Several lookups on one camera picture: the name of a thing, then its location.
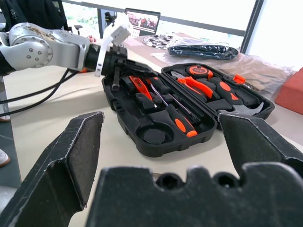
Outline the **orange black tape measure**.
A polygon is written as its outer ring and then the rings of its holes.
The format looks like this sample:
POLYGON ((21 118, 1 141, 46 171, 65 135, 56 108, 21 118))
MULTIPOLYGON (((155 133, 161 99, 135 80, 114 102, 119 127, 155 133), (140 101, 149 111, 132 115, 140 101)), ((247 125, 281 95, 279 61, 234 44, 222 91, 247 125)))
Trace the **orange black tape measure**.
POLYGON ((192 65, 187 67, 186 72, 188 73, 188 75, 196 78, 196 79, 201 79, 201 78, 206 78, 206 79, 210 79, 212 78, 213 72, 201 65, 192 65))

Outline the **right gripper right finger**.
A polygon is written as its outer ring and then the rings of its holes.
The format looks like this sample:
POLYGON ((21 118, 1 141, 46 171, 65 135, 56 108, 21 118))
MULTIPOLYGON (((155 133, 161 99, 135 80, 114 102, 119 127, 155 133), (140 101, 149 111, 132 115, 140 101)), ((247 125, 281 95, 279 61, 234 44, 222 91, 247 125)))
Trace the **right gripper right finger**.
POLYGON ((283 138, 262 118, 221 113, 218 117, 237 173, 246 163, 278 162, 303 178, 303 152, 283 138))

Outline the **brown paper bags in plastic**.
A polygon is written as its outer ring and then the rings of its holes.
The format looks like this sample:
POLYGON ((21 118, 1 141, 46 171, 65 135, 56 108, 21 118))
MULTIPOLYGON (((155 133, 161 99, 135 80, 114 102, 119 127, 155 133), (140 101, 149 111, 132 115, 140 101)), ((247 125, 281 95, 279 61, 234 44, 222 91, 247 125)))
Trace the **brown paper bags in plastic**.
POLYGON ((245 54, 239 54, 233 60, 186 58, 171 56, 166 52, 152 53, 151 56, 167 65, 201 63, 229 76, 239 74, 246 79, 248 86, 270 100, 276 98, 282 85, 296 73, 293 68, 278 66, 264 61, 260 57, 245 54))

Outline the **long dark-shaft screwdriver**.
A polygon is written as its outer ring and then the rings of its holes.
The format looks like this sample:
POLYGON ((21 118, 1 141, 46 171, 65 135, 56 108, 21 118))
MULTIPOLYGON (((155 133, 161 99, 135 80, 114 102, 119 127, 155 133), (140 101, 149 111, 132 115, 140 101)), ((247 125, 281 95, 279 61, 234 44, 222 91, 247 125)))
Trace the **long dark-shaft screwdriver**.
POLYGON ((189 111, 184 105, 181 104, 173 95, 171 95, 171 89, 166 86, 158 77, 153 77, 147 79, 147 82, 152 84, 157 90, 161 91, 163 94, 169 94, 172 99, 180 106, 182 107, 193 119, 196 119, 195 115, 189 111))

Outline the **orange voltage tester pen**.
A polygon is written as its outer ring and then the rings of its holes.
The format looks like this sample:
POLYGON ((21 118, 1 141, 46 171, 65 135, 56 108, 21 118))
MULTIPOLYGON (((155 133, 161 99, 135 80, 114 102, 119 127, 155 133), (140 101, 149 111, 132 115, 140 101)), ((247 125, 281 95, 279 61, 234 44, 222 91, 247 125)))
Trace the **orange voltage tester pen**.
POLYGON ((152 96, 150 95, 148 88, 140 78, 135 76, 129 76, 129 79, 132 81, 132 83, 140 93, 143 93, 149 100, 152 101, 152 96))

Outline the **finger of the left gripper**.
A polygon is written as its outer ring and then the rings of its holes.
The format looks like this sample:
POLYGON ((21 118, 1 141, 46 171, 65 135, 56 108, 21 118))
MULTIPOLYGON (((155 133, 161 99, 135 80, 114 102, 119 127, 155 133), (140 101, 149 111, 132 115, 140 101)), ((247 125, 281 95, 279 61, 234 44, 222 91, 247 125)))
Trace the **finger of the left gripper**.
POLYGON ((125 69, 133 75, 155 75, 155 71, 150 67, 126 67, 125 69))
POLYGON ((150 66, 138 61, 133 61, 133 60, 129 60, 127 59, 126 64, 128 67, 131 68, 149 68, 150 66))

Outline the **orange handled pliers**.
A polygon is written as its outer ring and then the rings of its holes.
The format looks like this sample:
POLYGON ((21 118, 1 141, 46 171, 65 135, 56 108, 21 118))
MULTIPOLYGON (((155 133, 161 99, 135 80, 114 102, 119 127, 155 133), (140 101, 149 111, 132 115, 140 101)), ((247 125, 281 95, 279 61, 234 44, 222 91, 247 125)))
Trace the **orange handled pliers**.
POLYGON ((172 76, 177 78, 177 82, 180 83, 183 87, 185 87, 188 91, 194 91, 195 93, 202 95, 204 93, 208 98, 213 100, 218 100, 221 97, 209 86, 196 81, 191 76, 185 77, 182 74, 171 71, 172 76))

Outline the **red rectangular block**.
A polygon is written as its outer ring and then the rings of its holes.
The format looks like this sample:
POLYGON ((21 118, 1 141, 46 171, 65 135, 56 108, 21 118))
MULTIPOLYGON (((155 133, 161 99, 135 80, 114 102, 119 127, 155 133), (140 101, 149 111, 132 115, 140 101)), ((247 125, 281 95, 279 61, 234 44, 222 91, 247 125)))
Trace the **red rectangular block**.
POLYGON ((303 115, 303 67, 282 85, 275 103, 303 115))

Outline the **person in black clothing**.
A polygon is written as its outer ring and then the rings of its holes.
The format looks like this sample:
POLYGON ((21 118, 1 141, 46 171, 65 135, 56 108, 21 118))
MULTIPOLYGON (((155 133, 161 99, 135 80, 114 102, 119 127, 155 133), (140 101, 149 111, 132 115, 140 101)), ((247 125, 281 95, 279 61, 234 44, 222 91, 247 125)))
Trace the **person in black clothing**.
POLYGON ((46 29, 62 29, 67 19, 53 0, 0 0, 6 20, 4 32, 19 23, 32 23, 46 29))

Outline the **perforated round metal plate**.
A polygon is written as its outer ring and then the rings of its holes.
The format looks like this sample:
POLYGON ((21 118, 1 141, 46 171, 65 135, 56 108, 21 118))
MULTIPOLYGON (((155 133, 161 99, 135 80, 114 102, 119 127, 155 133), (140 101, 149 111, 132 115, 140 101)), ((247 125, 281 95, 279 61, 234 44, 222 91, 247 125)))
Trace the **perforated round metal plate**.
POLYGON ((146 46, 167 50, 169 47, 175 46, 182 38, 176 35, 150 35, 142 39, 142 43, 146 46))

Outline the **short silver-shaft screwdriver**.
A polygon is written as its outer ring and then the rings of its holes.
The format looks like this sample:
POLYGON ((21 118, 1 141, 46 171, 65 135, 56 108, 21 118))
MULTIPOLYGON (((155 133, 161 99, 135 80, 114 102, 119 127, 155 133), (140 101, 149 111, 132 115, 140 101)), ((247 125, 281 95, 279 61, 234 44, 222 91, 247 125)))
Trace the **short silver-shaft screwdriver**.
POLYGON ((166 111, 171 117, 172 121, 176 124, 176 126, 186 134, 187 137, 191 138, 197 136, 198 133, 195 130, 194 126, 187 120, 187 118, 181 114, 173 105, 169 105, 162 95, 156 90, 152 83, 150 83, 152 90, 161 98, 162 102, 166 106, 166 111))

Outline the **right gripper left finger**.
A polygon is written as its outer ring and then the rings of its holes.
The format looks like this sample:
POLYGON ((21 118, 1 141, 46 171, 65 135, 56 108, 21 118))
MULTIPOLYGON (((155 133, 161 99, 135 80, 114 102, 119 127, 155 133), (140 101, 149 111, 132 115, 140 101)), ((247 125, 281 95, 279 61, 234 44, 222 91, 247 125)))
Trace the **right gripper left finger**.
POLYGON ((89 200, 103 121, 102 112, 70 120, 0 213, 0 227, 68 227, 89 200))

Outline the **open laptop with pink screen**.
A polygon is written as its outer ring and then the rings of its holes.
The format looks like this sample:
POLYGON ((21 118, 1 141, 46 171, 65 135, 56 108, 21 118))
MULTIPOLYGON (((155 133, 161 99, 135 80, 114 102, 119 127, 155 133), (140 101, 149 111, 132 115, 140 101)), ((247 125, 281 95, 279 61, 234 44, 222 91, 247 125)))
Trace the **open laptop with pink screen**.
POLYGON ((133 26, 131 37, 156 34, 160 12, 126 8, 125 14, 133 26))

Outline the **black tool case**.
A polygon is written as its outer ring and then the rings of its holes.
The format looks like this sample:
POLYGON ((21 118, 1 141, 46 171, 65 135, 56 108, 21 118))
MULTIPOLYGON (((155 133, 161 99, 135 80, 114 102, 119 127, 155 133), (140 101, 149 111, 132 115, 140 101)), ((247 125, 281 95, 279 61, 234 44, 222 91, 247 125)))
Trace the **black tool case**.
MULTIPOLYGON (((166 86, 171 89, 173 95, 182 105, 191 111, 196 119, 193 119, 182 107, 180 107, 169 94, 163 94, 157 90, 164 100, 173 105, 187 120, 194 126, 198 135, 187 137, 176 124, 172 121, 166 106, 161 98, 152 90, 149 78, 138 77, 148 88, 152 101, 143 93, 140 93, 134 86, 129 73, 120 73, 120 89, 113 91, 112 80, 108 80, 105 76, 102 79, 102 85, 107 97, 107 101, 111 109, 117 114, 117 119, 125 131, 125 133, 133 140, 138 151, 147 157, 161 157, 164 154, 182 151, 189 147, 206 142, 211 139, 214 131, 219 128, 219 114, 233 111, 233 106, 224 98, 213 100, 208 98, 204 93, 199 95, 194 91, 188 91, 180 83, 177 78, 171 75, 171 71, 176 71, 185 77, 187 67, 192 65, 201 65, 213 72, 213 77, 220 78, 227 83, 235 92, 235 94, 251 109, 257 108, 262 102, 264 106, 260 113, 253 116, 266 119, 274 110, 274 104, 253 91, 245 85, 245 80, 240 75, 229 76, 205 64, 186 63, 175 64, 165 67, 160 73, 156 72, 158 77, 166 86)), ((216 92, 216 85, 209 82, 209 79, 196 79, 216 92)))

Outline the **black orange claw hammer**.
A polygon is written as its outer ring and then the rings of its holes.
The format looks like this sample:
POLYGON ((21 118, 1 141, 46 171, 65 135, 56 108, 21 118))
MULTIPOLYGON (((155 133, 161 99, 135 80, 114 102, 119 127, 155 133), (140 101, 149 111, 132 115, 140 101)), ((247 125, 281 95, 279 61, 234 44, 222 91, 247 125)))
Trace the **black orange claw hammer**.
POLYGON ((231 111, 232 114, 253 116, 261 112, 264 106, 263 102, 257 108, 248 108, 244 102, 235 94, 234 90, 220 78, 212 77, 209 79, 209 82, 214 83, 216 85, 216 93, 233 106, 233 111, 231 111))

